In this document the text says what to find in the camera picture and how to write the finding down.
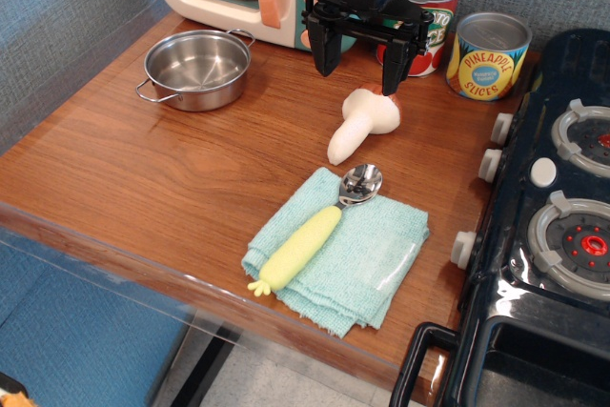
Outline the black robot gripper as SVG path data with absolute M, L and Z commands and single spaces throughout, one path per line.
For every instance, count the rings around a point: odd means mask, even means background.
M 324 77 L 340 63 L 345 37 L 385 46 L 382 93 L 392 95 L 427 51 L 432 14 L 410 0 L 304 0 L 302 22 Z

